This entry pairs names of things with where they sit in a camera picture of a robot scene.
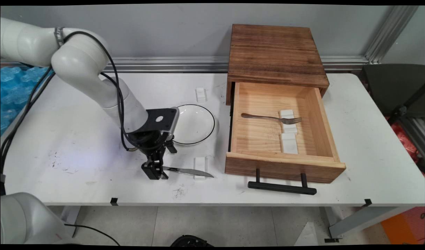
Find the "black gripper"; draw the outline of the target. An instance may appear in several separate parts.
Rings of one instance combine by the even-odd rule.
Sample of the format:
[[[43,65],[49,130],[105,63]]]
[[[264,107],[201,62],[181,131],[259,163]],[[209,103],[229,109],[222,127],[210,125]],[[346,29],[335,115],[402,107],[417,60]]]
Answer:
[[[130,143],[136,146],[147,161],[141,165],[142,171],[150,180],[167,180],[169,177],[163,170],[163,155],[168,149],[170,153],[177,153],[174,146],[174,135],[160,130],[128,133]]]

